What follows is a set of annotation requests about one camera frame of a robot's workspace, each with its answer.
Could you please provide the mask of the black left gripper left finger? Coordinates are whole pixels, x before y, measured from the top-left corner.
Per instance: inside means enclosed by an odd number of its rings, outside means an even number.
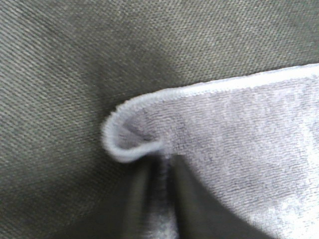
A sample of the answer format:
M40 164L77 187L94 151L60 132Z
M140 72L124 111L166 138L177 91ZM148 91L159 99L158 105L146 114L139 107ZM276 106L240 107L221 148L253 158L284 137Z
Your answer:
M145 228L153 174L158 163L141 159L132 165L129 176L124 182L125 194L122 196L123 218L121 239L140 239Z

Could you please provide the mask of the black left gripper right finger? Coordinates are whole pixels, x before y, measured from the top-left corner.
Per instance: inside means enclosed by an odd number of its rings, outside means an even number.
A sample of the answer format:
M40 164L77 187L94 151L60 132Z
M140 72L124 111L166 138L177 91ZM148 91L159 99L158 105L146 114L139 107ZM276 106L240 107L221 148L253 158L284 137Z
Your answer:
M171 157L171 194L180 239L270 239L224 207L195 177L186 159Z

